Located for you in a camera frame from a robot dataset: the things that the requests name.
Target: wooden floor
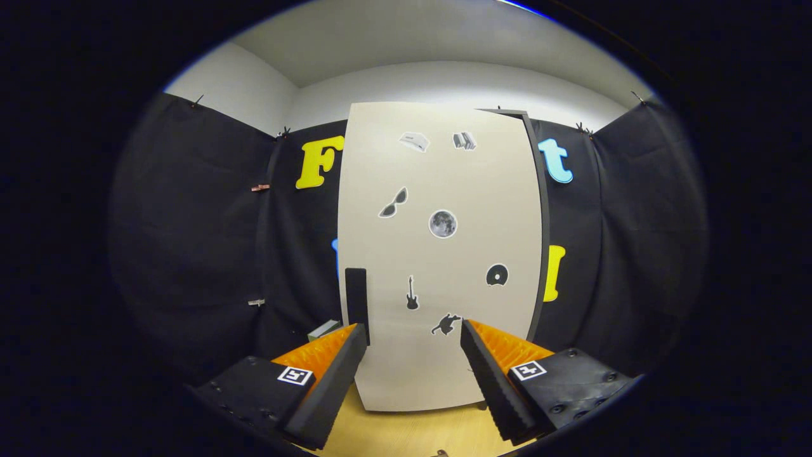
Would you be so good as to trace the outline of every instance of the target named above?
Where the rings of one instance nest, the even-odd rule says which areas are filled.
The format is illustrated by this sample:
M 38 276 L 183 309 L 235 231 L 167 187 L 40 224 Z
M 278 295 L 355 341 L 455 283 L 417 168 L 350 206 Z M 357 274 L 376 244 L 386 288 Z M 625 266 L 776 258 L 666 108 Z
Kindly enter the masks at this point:
M 323 457 L 495 457 L 521 446 L 502 441 L 478 405 L 417 412 L 367 412 L 353 384 L 335 418 Z

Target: black curtain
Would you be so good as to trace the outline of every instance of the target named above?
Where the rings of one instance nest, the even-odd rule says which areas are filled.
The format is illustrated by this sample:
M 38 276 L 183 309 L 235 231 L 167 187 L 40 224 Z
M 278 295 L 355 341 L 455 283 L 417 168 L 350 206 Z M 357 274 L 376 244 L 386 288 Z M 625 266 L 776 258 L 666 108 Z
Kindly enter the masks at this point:
M 110 196 L 110 263 L 136 326 L 187 382 L 253 350 L 262 298 L 260 196 L 274 143 L 160 94 L 123 152 Z
M 275 357 L 340 320 L 336 257 L 342 151 L 323 184 L 297 189 L 302 146 L 346 120 L 275 138 L 161 94 L 119 164 L 113 271 L 135 321 L 187 382 L 239 358 Z M 532 120 L 573 179 L 546 176 L 558 297 L 534 342 L 577 346 L 635 376 L 671 344 L 708 248 L 702 184 L 674 115 L 657 102 L 595 134 Z M 268 190 L 251 192 L 256 184 Z M 249 301 L 264 299 L 251 306 Z
M 676 342 L 698 295 L 710 239 L 704 184 L 687 132 L 656 101 L 592 137 L 601 253 L 576 345 L 634 376 Z

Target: yellow letter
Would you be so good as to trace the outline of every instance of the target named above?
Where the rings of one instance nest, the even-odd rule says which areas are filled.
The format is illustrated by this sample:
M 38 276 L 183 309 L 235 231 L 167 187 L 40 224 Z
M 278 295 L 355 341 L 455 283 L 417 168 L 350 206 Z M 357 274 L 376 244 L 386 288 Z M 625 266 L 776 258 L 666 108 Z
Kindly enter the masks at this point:
M 325 172 L 333 168 L 335 150 L 344 149 L 344 137 L 327 138 L 326 140 L 311 141 L 302 146 L 304 160 L 302 161 L 302 176 L 296 181 L 297 189 L 318 187 L 324 184 L 324 176 L 318 174 L 319 167 Z
M 564 254 L 567 254 L 567 251 L 562 246 L 550 245 L 550 258 L 547 260 L 547 283 L 544 287 L 545 302 L 552 302 L 558 298 L 555 281 L 558 280 L 558 267 Z

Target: white ceiling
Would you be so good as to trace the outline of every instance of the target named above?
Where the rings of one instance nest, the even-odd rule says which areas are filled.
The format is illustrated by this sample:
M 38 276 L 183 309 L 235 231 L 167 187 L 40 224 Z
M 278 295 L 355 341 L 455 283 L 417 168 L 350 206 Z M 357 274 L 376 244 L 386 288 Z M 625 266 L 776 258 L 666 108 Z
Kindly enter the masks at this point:
M 651 90 L 547 18 L 495 0 L 316 0 L 232 39 L 305 87 L 366 68 L 438 60 L 546 73 L 631 108 Z

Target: white wall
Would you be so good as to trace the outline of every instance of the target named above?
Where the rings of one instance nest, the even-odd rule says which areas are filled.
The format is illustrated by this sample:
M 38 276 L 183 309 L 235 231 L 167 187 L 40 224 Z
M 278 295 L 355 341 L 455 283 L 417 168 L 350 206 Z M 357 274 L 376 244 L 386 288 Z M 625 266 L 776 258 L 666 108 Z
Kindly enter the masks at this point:
M 194 63 L 165 89 L 276 136 L 299 92 L 264 60 L 226 42 Z
M 471 62 L 401 63 L 348 73 L 299 90 L 286 118 L 292 130 L 349 116 L 354 102 L 448 103 L 527 111 L 533 119 L 598 130 L 627 110 L 553 76 Z

